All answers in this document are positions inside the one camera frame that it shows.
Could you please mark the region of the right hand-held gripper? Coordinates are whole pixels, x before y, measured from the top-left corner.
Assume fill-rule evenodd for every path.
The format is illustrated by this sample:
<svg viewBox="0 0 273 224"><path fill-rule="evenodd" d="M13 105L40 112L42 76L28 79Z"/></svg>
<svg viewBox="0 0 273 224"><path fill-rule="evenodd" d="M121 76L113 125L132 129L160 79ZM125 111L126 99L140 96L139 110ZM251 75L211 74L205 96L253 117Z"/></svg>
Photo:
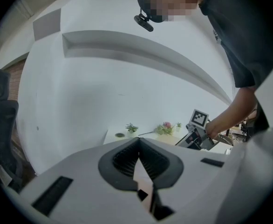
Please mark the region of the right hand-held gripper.
<svg viewBox="0 0 273 224"><path fill-rule="evenodd" d="M207 135L205 127L209 115L199 110L194 110L189 123L186 125L188 134L184 136L176 146L188 147L196 150L211 150L214 142Z"/></svg>

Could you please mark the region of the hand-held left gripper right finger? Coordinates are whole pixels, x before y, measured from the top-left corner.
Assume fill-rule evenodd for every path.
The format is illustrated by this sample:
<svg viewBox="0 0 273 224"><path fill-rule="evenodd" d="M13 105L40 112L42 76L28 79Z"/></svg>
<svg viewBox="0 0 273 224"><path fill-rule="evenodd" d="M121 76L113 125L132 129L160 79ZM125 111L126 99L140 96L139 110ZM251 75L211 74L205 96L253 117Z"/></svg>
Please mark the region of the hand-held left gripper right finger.
<svg viewBox="0 0 273 224"><path fill-rule="evenodd" d="M238 224L233 184L242 161L242 146L229 155L139 139L139 153L153 179L153 209L141 224Z"/></svg>

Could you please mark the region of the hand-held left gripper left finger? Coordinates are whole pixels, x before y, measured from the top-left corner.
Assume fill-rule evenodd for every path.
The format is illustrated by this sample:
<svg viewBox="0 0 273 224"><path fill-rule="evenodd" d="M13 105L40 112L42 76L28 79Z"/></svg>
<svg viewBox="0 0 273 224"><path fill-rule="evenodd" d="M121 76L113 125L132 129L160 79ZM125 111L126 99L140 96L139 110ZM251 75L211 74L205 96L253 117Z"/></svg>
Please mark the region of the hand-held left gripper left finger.
<svg viewBox="0 0 273 224"><path fill-rule="evenodd" d="M100 175L98 162L126 140L74 153L35 177L20 196L29 204L59 177L72 179L49 218L62 224L153 224L136 192L117 190Z"/></svg>

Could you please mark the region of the person's right forearm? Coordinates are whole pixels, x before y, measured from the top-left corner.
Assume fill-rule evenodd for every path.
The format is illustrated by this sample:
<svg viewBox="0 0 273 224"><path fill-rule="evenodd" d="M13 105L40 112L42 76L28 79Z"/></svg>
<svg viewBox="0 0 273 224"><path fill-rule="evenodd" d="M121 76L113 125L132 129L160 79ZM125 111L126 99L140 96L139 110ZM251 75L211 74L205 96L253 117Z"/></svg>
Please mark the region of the person's right forearm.
<svg viewBox="0 0 273 224"><path fill-rule="evenodd" d="M205 130L207 135L214 139L219 133L230 129L247 118L257 105L255 87L240 88L230 106L207 123Z"/></svg>

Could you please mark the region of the tan board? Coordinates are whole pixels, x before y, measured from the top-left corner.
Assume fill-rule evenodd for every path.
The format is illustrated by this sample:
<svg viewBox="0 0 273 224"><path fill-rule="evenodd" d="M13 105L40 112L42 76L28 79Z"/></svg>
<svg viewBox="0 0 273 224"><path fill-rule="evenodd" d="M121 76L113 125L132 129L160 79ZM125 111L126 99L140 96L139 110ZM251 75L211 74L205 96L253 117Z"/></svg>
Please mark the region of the tan board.
<svg viewBox="0 0 273 224"><path fill-rule="evenodd" d="M156 138L157 141L166 143L168 145L173 145L173 146L178 144L181 139L182 138L175 137L175 136L172 136L172 135L166 135L166 134L158 135L157 138Z"/></svg>

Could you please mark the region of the pink flower bunch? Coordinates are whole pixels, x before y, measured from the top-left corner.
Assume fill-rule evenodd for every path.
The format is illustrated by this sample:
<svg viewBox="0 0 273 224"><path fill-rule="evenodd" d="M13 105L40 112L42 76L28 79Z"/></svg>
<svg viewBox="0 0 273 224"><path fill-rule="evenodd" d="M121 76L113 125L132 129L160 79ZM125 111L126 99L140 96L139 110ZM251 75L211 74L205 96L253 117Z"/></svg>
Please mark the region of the pink flower bunch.
<svg viewBox="0 0 273 224"><path fill-rule="evenodd" d="M176 124L172 124L170 122L164 122L163 124L158 125L153 131L139 134L138 136L142 136L145 134L157 133L159 135L172 135L174 127Z"/></svg>

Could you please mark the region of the white table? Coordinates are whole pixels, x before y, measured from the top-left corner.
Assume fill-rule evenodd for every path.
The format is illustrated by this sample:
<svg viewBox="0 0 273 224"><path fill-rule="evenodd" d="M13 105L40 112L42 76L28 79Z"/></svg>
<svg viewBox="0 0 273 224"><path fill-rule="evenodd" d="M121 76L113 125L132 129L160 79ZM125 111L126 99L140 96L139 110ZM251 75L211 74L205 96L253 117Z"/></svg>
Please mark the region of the white table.
<svg viewBox="0 0 273 224"><path fill-rule="evenodd" d="M140 129L140 130L138 130L138 135L142 134L142 133L146 133L146 132L144 130ZM117 138L115 136L116 133L123 133L123 134L125 134L125 137ZM188 131L186 130L185 127L182 127L180 132L176 132L176 128L174 128L172 136L183 138L187 133L188 133ZM145 135L137 136L137 137L156 140L157 136L158 136L157 133L151 133L151 134L145 134ZM129 139L129 137L127 136L127 129L121 128L121 127L120 128L119 127L110 128L106 133L103 144L105 145L105 144L108 144L111 142L120 141L120 140L124 140L124 139Z"/></svg>

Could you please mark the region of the leafy potted plant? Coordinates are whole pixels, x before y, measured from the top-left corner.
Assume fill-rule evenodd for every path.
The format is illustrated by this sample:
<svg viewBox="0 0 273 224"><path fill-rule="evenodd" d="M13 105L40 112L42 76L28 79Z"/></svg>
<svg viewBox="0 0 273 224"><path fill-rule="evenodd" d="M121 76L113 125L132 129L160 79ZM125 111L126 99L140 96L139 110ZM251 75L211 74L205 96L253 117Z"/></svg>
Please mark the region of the leafy potted plant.
<svg viewBox="0 0 273 224"><path fill-rule="evenodd" d="M135 138L138 136L138 127L134 126L132 123L129 123L125 127L127 129L127 136L129 138Z"/></svg>

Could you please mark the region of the black office chair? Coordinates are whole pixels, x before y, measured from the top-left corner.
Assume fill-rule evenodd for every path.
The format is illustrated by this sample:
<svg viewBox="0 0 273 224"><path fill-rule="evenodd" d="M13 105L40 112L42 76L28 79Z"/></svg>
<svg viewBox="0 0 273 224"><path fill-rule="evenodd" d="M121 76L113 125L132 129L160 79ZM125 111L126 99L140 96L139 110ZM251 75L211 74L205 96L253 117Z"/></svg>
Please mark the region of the black office chair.
<svg viewBox="0 0 273 224"><path fill-rule="evenodd" d="M12 132L18 102L8 100L10 74L0 69L0 183L19 192L22 186L22 161L12 151Z"/></svg>

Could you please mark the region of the person's dark shirt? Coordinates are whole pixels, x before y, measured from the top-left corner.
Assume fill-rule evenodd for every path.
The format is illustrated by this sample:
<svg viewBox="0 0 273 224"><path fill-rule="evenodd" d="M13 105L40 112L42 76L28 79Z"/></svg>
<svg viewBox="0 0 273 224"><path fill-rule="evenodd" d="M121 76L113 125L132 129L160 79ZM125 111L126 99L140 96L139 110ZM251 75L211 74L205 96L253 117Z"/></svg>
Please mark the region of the person's dark shirt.
<svg viewBox="0 0 273 224"><path fill-rule="evenodd" d="M259 87L273 70L273 0L203 0L235 86Z"/></svg>

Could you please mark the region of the grey wall ledge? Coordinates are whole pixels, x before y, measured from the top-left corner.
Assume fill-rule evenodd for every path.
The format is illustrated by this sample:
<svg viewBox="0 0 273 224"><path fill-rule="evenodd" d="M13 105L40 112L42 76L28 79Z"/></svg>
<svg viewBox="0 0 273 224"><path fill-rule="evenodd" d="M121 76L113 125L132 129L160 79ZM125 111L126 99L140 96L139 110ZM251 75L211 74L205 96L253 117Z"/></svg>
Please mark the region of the grey wall ledge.
<svg viewBox="0 0 273 224"><path fill-rule="evenodd" d="M97 57L146 66L183 79L229 105L231 99L202 68L155 41L127 33L85 30L62 35L65 57Z"/></svg>

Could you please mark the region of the grey wall panel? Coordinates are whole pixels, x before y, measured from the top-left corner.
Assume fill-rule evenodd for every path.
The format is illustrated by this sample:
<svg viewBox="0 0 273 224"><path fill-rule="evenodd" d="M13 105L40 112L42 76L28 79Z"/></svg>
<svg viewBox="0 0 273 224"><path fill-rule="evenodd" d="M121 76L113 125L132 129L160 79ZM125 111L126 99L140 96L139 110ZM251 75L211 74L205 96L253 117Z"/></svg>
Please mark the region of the grey wall panel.
<svg viewBox="0 0 273 224"><path fill-rule="evenodd" d="M34 40L40 40L61 30L61 9L54 10L33 22Z"/></svg>

